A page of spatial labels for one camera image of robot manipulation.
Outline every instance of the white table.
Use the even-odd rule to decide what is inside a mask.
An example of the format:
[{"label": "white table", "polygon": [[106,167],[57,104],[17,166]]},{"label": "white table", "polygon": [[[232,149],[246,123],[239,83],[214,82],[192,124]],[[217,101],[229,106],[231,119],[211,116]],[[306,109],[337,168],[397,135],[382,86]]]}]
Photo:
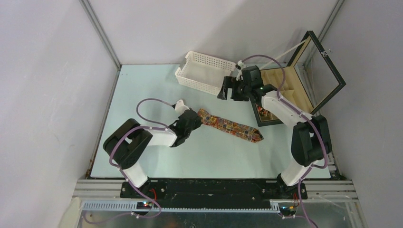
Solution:
[{"label": "white table", "polygon": [[[178,84],[178,65],[124,65],[117,81],[105,127],[101,136],[93,178],[120,178],[120,172],[109,165],[103,150],[105,140],[127,119],[149,124],[136,115],[142,99],[153,97],[175,103],[180,98],[193,110],[204,108],[210,114],[257,128],[250,102],[223,101],[215,96]],[[178,115],[159,102],[144,102],[140,113],[148,119],[173,123]],[[153,178],[276,178],[290,162],[292,130],[285,125],[259,128],[264,140],[248,142],[215,128],[202,125],[186,142],[176,148],[151,146],[139,162]],[[329,170],[313,169],[308,178],[330,178]]]}]

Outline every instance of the white wall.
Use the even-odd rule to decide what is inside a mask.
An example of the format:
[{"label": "white wall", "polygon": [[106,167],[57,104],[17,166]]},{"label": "white wall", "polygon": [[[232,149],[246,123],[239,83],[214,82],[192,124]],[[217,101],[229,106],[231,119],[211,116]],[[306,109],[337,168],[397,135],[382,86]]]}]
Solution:
[{"label": "white wall", "polygon": [[0,227],[56,227],[116,69],[77,0],[3,0],[0,27]]},{"label": "white wall", "polygon": [[336,0],[92,0],[122,64],[180,63],[188,51],[277,56],[319,34]]},{"label": "white wall", "polygon": [[402,227],[403,2],[346,1],[323,44],[347,85],[324,108],[369,227]]}]

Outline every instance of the wooden box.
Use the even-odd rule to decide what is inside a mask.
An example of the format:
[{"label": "wooden box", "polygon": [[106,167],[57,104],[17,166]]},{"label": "wooden box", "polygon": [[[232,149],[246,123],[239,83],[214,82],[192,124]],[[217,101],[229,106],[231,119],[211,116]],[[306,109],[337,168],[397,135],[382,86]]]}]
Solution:
[{"label": "wooden box", "polygon": [[[324,50],[313,31],[308,31],[301,42],[284,68],[286,80],[280,91],[303,111],[315,114],[345,86],[345,81],[330,60],[329,51]],[[263,69],[260,72],[265,85],[279,87],[283,79],[280,68]],[[258,126],[282,123],[254,102],[252,109]]]}]

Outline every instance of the patterned necktie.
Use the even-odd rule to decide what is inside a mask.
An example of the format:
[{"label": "patterned necktie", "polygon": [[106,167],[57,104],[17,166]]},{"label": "patterned necktie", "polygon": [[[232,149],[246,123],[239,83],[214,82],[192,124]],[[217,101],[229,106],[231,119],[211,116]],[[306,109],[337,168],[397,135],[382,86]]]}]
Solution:
[{"label": "patterned necktie", "polygon": [[220,131],[235,135],[241,139],[247,140],[252,143],[263,140],[263,135],[256,128],[211,115],[202,108],[197,112],[197,115],[201,117],[201,122],[203,124],[217,128]]}]

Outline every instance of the perforated basket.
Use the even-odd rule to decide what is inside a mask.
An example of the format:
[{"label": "perforated basket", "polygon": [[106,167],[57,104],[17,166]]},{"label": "perforated basket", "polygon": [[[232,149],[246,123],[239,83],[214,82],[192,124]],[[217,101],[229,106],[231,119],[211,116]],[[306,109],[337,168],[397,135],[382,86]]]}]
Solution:
[{"label": "perforated basket", "polygon": [[183,86],[217,96],[224,77],[230,76],[234,69],[233,62],[190,51],[175,76]]}]

